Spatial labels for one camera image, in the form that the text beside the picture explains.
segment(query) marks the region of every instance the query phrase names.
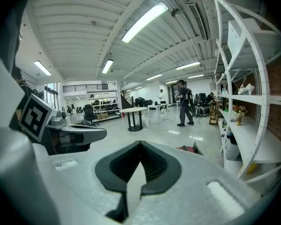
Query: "white table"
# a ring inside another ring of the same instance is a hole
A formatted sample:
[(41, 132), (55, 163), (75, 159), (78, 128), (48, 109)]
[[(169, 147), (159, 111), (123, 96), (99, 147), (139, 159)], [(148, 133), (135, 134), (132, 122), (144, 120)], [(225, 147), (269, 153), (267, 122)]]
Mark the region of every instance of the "white table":
[(163, 106), (166, 107), (166, 111), (167, 111), (167, 120), (169, 119), (168, 104), (167, 104), (167, 103), (158, 104), (158, 105), (148, 105), (149, 122), (151, 121), (150, 108), (156, 108), (156, 113), (157, 113), (157, 124), (159, 124), (159, 119), (160, 119), (160, 111), (159, 111), (159, 108), (160, 108), (160, 107), (163, 107)]
[(179, 109), (178, 109), (178, 103), (180, 103), (180, 101), (178, 100), (178, 101), (176, 101), (176, 104), (177, 104), (177, 112), (179, 112)]
[[(128, 125), (129, 125), (128, 131), (138, 132), (138, 131), (142, 130), (141, 111), (144, 111), (144, 110), (146, 110), (145, 107), (131, 107), (131, 108), (126, 108), (126, 109), (122, 109), (122, 110), (119, 111), (120, 113), (127, 113)], [(139, 112), (139, 114), (140, 114), (140, 125), (139, 126), (135, 125), (134, 112)], [(132, 113), (133, 127), (131, 127), (131, 121), (130, 121), (129, 113)]]

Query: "red object on floor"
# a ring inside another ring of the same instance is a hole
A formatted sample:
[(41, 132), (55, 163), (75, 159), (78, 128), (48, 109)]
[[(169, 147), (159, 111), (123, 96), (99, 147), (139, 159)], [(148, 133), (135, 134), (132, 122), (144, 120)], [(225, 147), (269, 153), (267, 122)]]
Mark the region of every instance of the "red object on floor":
[(177, 149), (195, 153), (195, 150), (192, 147), (182, 146), (182, 147), (177, 148)]

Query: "shiny white floor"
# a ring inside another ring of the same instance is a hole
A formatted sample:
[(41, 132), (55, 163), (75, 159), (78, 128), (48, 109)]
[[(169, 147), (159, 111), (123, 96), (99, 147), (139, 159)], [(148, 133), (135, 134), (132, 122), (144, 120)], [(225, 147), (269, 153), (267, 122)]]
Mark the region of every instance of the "shiny white floor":
[[(209, 125), (208, 118), (193, 119), (195, 125), (187, 125), (188, 119), (185, 119), (185, 127), (178, 127), (180, 123), (179, 113), (176, 107), (169, 107), (169, 119), (166, 114), (161, 114), (160, 123), (157, 124), (156, 111), (151, 110), (151, 122), (148, 121), (148, 112), (142, 113), (143, 129), (139, 132), (129, 132), (127, 116), (120, 119), (101, 122), (99, 128), (107, 130), (107, 137), (101, 141), (91, 144), (90, 149), (98, 147), (109, 147), (119, 143), (132, 143), (137, 140), (154, 142), (170, 146), (173, 148), (192, 146), (196, 142), (204, 156), (213, 162), (223, 166), (223, 158), (220, 154), (221, 137), (218, 125)], [(135, 117), (136, 124), (139, 124), (139, 118)]]

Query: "railing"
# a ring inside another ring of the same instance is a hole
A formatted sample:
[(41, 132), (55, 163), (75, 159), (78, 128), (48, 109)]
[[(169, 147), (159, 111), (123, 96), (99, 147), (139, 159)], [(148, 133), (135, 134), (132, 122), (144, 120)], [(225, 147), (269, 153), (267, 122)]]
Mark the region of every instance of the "railing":
[(63, 86), (64, 92), (92, 91), (92, 90), (108, 90), (107, 84), (85, 84)]
[(131, 82), (120, 82), (120, 88), (130, 84)]
[(129, 95), (125, 92), (125, 91), (121, 91), (121, 94), (123, 95), (123, 97), (125, 98), (125, 100), (132, 106), (134, 107), (134, 101), (133, 101), (133, 97), (129, 97)]

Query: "person in white shirt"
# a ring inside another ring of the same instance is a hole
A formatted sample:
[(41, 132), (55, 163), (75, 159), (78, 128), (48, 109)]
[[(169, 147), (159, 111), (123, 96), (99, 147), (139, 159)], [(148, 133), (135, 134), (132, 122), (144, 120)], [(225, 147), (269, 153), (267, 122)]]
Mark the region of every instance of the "person in white shirt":
[(163, 90), (160, 89), (160, 95), (159, 95), (159, 99), (160, 99), (160, 104), (166, 104), (167, 102), (165, 101), (165, 95), (163, 94)]

